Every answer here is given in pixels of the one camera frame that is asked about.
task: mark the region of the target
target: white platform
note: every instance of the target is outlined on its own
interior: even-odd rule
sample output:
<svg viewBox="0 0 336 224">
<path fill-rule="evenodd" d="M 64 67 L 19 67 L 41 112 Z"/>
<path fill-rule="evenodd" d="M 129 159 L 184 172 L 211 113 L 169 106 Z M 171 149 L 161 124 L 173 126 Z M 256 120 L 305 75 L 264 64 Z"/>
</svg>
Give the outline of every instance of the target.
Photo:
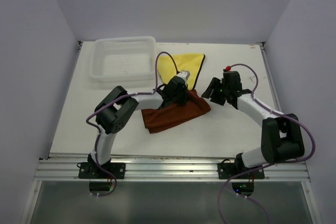
<svg viewBox="0 0 336 224">
<path fill-rule="evenodd" d="M 50 155 L 88 154 L 96 139 L 96 129 L 85 119 L 114 85 L 94 83 L 89 77 L 89 57 L 92 42 L 84 42 L 74 76 L 62 110 Z M 158 52 L 171 54 L 199 52 L 206 55 L 196 90 L 201 95 L 212 77 L 222 77 L 223 68 L 234 63 L 250 65 L 258 73 L 260 83 L 257 97 L 274 108 L 271 90 L 258 45 L 174 44 L 157 43 Z M 236 67 L 243 88 L 252 89 L 255 79 L 244 67 Z M 154 81 L 141 83 L 134 91 L 150 91 Z M 247 115 L 231 105 L 209 103 L 212 110 L 204 116 L 161 133 L 149 134 L 140 111 L 136 111 L 126 127 L 118 133 L 112 148 L 116 155 L 155 155 L 192 157 L 235 157 L 236 154 L 260 146 L 261 128 Z"/>
</svg>

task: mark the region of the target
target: yellow cloth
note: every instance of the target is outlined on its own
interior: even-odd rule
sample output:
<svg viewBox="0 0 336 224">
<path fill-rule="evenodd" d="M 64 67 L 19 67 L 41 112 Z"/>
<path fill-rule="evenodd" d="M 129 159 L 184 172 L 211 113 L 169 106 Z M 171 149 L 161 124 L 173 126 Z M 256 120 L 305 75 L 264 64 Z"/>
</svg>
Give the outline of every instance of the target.
<svg viewBox="0 0 336 224">
<path fill-rule="evenodd" d="M 204 54 L 183 54 L 173 55 L 179 71 L 186 70 L 190 72 L 188 79 L 188 89 L 192 90 L 196 86 L 198 75 L 201 71 L 202 64 L 205 58 Z M 164 84 L 167 84 L 170 79 L 176 75 L 174 63 L 169 56 L 161 55 L 157 61 L 157 70 Z"/>
</svg>

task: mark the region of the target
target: black mounting bracket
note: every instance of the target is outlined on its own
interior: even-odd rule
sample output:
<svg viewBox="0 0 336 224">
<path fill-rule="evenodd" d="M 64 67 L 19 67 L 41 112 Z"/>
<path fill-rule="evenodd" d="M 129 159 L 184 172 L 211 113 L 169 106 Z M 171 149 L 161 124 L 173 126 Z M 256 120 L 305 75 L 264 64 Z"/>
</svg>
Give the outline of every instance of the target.
<svg viewBox="0 0 336 224">
<path fill-rule="evenodd" d="M 235 176 L 239 173 L 243 173 L 246 172 L 248 170 L 254 169 L 253 168 L 242 168 L 242 170 L 237 170 L 236 166 L 234 163 L 218 163 L 217 164 L 217 168 L 218 168 L 218 178 L 219 179 L 229 179 L 232 176 Z M 250 179 L 251 176 L 254 174 L 254 179 L 264 179 L 265 178 L 265 174 L 264 174 L 264 170 L 262 168 L 262 166 L 260 166 L 260 169 L 255 171 L 255 172 L 251 172 L 248 174 L 245 174 L 243 176 L 238 177 L 237 179 Z"/>
<path fill-rule="evenodd" d="M 109 191 L 111 190 L 111 186 L 112 186 L 111 181 L 107 181 L 107 182 L 90 181 L 89 182 L 89 190 L 92 194 L 100 192 L 100 191 Z"/>
<path fill-rule="evenodd" d="M 108 174 L 97 169 L 93 169 L 88 162 L 78 163 L 79 168 L 78 178 L 82 179 L 104 179 L 110 178 Z M 126 164 L 125 163 L 106 163 L 104 169 L 110 171 L 116 179 L 124 179 Z"/>
</svg>

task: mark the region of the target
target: white enclosure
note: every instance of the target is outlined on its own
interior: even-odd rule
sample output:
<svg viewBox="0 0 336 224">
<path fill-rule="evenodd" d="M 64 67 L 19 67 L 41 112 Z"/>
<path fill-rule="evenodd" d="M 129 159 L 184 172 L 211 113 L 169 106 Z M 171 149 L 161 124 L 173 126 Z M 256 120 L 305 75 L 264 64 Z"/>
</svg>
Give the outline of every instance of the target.
<svg viewBox="0 0 336 224">
<path fill-rule="evenodd" d="M 307 166 L 323 221 L 336 218 L 335 0 L 0 0 L 0 14 L 0 217 L 6 223 L 20 221 L 38 159 L 49 155 L 77 41 L 130 36 L 266 42 L 282 110 L 297 114 L 317 140 Z"/>
</svg>

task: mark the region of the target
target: plastic tray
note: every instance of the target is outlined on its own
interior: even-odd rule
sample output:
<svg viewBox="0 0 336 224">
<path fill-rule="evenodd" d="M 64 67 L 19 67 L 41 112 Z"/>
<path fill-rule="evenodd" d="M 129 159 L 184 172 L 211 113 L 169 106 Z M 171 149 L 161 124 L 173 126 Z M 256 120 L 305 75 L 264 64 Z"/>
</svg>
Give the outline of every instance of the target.
<svg viewBox="0 0 336 224">
<path fill-rule="evenodd" d="M 89 67 L 91 78 L 102 82 L 154 78 L 153 37 L 99 39 L 94 43 Z"/>
</svg>

